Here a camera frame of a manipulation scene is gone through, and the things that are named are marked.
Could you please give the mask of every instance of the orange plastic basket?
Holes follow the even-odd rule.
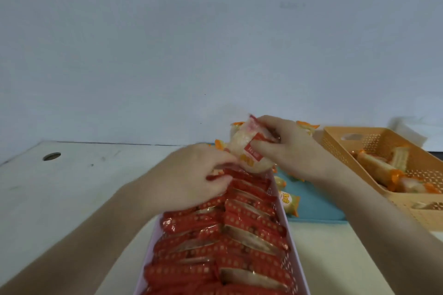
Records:
[[[435,183],[440,192],[443,192],[443,161],[394,131],[379,127],[328,126],[324,128],[322,146],[425,228],[443,231],[443,195],[389,192],[374,181],[350,151],[364,149],[368,153],[389,158],[394,147],[409,146],[406,173],[423,178],[425,182]],[[422,203],[421,207],[427,206],[421,209],[418,203]]]

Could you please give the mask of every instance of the table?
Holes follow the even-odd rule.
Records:
[[[0,284],[177,148],[45,141],[3,164]],[[53,152],[60,157],[42,160]],[[139,232],[97,294],[132,295],[152,228],[153,221]],[[349,225],[291,223],[290,231],[313,295],[392,294]]]

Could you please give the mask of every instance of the forearm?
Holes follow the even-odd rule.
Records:
[[[0,289],[4,294],[94,294],[120,254],[154,216],[140,217],[129,185]]]
[[[442,242],[345,166],[318,184],[344,211],[396,294],[442,291]]]

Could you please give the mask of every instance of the purple plastic basket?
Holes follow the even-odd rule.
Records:
[[[271,171],[267,173],[267,176],[271,179],[272,184],[269,188],[270,193],[274,196],[278,196],[278,189],[277,185],[274,181],[274,175]],[[306,277],[303,273],[303,268],[300,263],[299,255],[297,253],[296,246],[294,244],[294,241],[292,240],[291,231],[289,228],[289,224],[286,219],[286,215],[284,213],[283,204],[279,199],[279,203],[276,205],[277,208],[277,215],[279,219],[281,219],[281,223],[286,226],[288,229],[286,239],[289,245],[291,246],[291,252],[287,253],[285,258],[283,259],[284,267],[291,272],[292,278],[294,280],[294,288],[292,289],[292,294],[298,294],[298,295],[311,295],[309,292],[309,288],[307,286]],[[152,231],[151,240],[149,242],[149,246],[147,247],[147,253],[146,257],[143,261],[143,266],[140,272],[140,276],[137,282],[137,287],[134,292],[134,295],[141,295],[144,290],[147,288],[147,283],[143,277],[143,267],[149,264],[152,261],[152,258],[154,257],[154,245],[160,239],[160,237],[163,235],[163,230],[160,228],[160,217],[157,216],[156,223],[154,225],[154,230]]]

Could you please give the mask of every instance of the blue mat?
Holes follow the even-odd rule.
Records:
[[[299,217],[287,214],[288,221],[302,221],[311,223],[347,223],[345,214],[322,192],[319,192],[312,183],[303,182],[286,174],[281,169],[274,174],[286,181],[286,187],[282,191],[291,195],[300,196],[297,212]]]

